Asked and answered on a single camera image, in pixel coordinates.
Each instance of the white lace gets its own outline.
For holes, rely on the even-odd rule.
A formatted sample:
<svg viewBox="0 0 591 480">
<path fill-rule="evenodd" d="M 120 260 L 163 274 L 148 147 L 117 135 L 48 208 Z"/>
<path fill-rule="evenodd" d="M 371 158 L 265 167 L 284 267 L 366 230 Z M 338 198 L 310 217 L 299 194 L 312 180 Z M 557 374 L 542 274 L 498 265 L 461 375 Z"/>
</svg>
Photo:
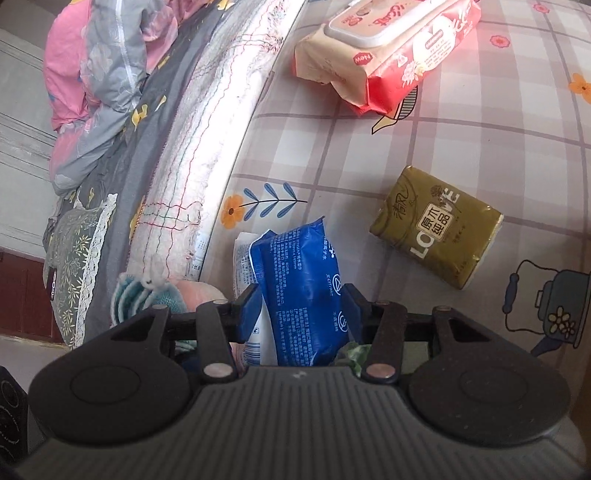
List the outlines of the white lace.
<svg viewBox="0 0 591 480">
<path fill-rule="evenodd" d="M 96 224 L 95 234 L 88 247 L 88 257 L 84 267 L 82 285 L 80 286 L 80 298 L 78 299 L 78 315 L 76 317 L 76 337 L 74 347 L 79 347 L 84 342 L 86 312 L 92 301 L 92 293 L 95 289 L 96 273 L 99 271 L 100 251 L 105 242 L 105 235 L 111 214 L 115 210 L 117 194 L 109 194 L 107 201 L 103 204 L 103 211 L 100 213 L 99 221 Z"/>
</svg>

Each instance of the pillow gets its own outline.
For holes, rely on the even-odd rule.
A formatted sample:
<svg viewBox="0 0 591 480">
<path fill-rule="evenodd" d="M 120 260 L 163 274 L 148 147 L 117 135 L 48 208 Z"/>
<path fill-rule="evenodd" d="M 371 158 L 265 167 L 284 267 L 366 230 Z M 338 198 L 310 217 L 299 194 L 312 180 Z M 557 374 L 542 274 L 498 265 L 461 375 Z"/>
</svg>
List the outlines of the pillow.
<svg viewBox="0 0 591 480">
<path fill-rule="evenodd" d="M 61 337 L 70 348 L 84 342 L 86 312 L 116 200 L 117 195 L 110 194 L 92 210 L 76 202 L 76 207 L 60 219 L 49 240 L 43 280 Z"/>
</svg>

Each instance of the black speaker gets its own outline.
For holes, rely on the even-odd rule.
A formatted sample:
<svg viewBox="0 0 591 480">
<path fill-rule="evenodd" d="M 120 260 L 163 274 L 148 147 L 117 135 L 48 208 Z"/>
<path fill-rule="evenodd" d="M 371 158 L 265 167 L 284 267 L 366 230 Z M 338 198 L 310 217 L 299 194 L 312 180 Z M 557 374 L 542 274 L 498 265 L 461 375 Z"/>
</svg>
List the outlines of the black speaker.
<svg viewBox="0 0 591 480">
<path fill-rule="evenodd" d="M 0 458 L 9 465 L 27 455 L 27 394 L 4 367 L 0 367 Z"/>
</svg>

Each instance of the wooden door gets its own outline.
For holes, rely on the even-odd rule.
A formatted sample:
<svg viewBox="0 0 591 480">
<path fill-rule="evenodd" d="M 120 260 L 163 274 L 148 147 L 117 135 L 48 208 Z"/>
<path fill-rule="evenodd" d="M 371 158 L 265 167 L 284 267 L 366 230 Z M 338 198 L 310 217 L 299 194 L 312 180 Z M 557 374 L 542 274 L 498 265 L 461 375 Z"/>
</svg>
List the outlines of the wooden door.
<svg viewBox="0 0 591 480">
<path fill-rule="evenodd" d="M 0 334 L 63 343 L 41 262 L 0 252 L 0 292 Z"/>
</svg>

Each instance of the blue plastic packaging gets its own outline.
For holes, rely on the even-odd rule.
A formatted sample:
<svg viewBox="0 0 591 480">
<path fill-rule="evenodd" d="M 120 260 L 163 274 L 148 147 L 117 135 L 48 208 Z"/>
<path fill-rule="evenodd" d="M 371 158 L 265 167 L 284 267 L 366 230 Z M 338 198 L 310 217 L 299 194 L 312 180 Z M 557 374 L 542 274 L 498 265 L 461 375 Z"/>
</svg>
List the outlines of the blue plastic packaging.
<svg viewBox="0 0 591 480">
<path fill-rule="evenodd" d="M 339 265 L 322 218 L 281 235 L 269 230 L 251 245 L 251 262 L 271 317 L 278 365 L 331 363 L 349 336 Z"/>
</svg>

